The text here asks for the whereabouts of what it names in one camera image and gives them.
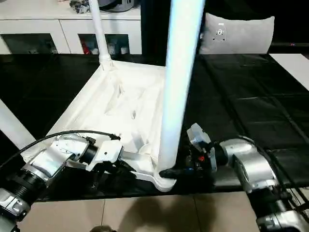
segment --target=cabinet door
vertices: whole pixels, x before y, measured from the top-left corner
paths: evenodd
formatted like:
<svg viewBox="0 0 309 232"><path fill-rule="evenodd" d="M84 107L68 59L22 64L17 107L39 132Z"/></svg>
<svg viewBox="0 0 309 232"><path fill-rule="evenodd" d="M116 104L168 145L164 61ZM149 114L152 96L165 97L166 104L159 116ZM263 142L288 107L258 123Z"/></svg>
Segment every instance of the cabinet door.
<svg viewBox="0 0 309 232"><path fill-rule="evenodd" d="M89 20L61 20L71 53L88 54L96 50L95 30ZM102 20L103 31L111 54L141 54L139 20Z"/></svg>
<svg viewBox="0 0 309 232"><path fill-rule="evenodd" d="M0 20L0 54L70 53L59 20Z"/></svg>

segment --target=tile floor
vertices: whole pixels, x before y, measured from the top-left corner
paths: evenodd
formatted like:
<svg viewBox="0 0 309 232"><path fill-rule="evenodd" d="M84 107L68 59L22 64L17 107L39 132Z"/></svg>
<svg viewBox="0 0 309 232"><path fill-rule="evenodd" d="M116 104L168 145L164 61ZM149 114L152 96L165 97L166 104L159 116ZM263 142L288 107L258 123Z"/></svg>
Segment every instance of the tile floor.
<svg viewBox="0 0 309 232"><path fill-rule="evenodd" d="M258 232L244 192L36 203L22 232Z"/></svg>

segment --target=gray pillow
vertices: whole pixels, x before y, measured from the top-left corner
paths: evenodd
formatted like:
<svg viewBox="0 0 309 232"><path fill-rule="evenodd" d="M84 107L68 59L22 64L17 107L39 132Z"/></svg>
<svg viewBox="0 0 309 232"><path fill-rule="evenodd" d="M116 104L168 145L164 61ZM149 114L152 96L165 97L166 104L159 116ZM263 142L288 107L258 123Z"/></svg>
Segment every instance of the gray pillow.
<svg viewBox="0 0 309 232"><path fill-rule="evenodd" d="M228 20L206 13L201 54L267 53L275 17L262 20Z"/></svg>

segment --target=black tablecloth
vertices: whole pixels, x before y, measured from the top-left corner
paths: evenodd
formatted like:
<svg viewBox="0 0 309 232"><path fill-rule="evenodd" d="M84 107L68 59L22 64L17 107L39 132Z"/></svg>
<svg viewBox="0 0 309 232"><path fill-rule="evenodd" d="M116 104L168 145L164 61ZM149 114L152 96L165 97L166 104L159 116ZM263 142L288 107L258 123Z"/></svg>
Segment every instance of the black tablecloth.
<svg viewBox="0 0 309 232"><path fill-rule="evenodd" d="M164 65L143 56L120 60ZM36 138L56 122L98 67L96 56L0 56L0 98ZM202 55L193 68L183 131L197 122L212 140L237 135L254 139L272 151L293 180L309 185L309 92L269 55ZM179 157L185 152L182 136ZM14 147L5 136L1 147L8 156ZM10 170L18 165L10 165ZM180 180L168 194L240 190L229 168L212 180ZM66 168L42 197L43 201L132 197L163 194L149 182L136 180L124 192L92 188L94 173Z"/></svg>

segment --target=white cabinet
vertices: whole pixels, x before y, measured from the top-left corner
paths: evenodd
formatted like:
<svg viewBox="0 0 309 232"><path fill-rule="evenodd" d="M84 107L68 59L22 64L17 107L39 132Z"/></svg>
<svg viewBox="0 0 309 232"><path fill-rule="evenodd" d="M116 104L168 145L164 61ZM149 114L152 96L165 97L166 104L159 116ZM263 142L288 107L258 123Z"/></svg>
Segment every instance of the white cabinet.
<svg viewBox="0 0 309 232"><path fill-rule="evenodd" d="M101 12L101 19L111 48L141 54L140 7ZM0 54L46 53L48 47L58 53L83 54L81 38L95 43L93 34L91 14L77 14L69 1L0 0Z"/></svg>
<svg viewBox="0 0 309 232"><path fill-rule="evenodd" d="M0 54L70 53L57 19L0 20Z"/></svg>
<svg viewBox="0 0 309 232"><path fill-rule="evenodd" d="M60 20L60 23L71 53L84 54L81 39L95 33L92 20ZM102 20L102 26L107 44L119 38L124 50L128 48L130 54L141 54L140 20Z"/></svg>

